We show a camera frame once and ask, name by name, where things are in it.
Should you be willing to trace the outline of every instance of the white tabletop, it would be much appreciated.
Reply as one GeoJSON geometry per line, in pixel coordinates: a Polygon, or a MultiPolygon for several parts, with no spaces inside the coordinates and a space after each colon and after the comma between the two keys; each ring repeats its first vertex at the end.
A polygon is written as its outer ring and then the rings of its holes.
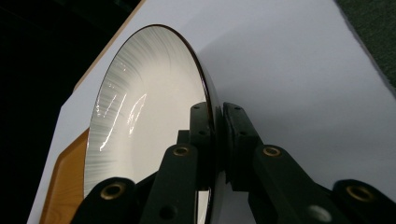
{"type": "MultiPolygon", "coordinates": [[[[62,106],[28,223],[40,219],[59,154],[89,128],[112,59],[150,24],[181,33],[219,100],[244,107],[262,140],[314,181],[357,179],[396,201],[395,93],[334,1],[147,0],[62,106]]],[[[226,188],[219,223],[255,223],[247,196],[226,188]]]]}

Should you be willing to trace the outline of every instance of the floor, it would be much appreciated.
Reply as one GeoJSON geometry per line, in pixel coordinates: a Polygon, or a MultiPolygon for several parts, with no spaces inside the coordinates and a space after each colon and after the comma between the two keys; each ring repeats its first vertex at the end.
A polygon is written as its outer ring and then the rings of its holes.
{"type": "Polygon", "coordinates": [[[59,111],[138,1],[2,0],[3,203],[25,223],[59,111]]]}

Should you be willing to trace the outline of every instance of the green mat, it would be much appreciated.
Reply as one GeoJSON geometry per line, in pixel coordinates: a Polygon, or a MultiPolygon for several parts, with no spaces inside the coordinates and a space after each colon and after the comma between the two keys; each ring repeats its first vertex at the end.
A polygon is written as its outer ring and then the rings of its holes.
{"type": "Polygon", "coordinates": [[[396,90],[396,0],[337,0],[347,20],[396,90]]]}

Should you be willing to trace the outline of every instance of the plate surface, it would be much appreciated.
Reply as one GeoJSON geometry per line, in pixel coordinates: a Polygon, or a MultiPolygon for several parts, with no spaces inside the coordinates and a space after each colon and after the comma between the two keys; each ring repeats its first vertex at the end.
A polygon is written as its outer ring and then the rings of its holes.
{"type": "MultiPolygon", "coordinates": [[[[107,178],[137,183],[158,171],[178,130],[189,129],[191,106],[210,101],[207,95],[202,69],[181,35],[162,25],[134,33],[109,66],[92,111],[84,197],[107,178]]],[[[198,222],[208,195],[200,191],[198,222]]]]}

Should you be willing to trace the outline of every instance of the orange wooden panel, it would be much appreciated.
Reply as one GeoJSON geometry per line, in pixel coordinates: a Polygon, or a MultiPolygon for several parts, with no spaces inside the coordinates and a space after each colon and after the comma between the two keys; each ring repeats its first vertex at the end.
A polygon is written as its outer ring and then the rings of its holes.
{"type": "Polygon", "coordinates": [[[41,214],[41,224],[69,224],[84,199],[84,163],[88,130],[58,157],[41,214]]]}

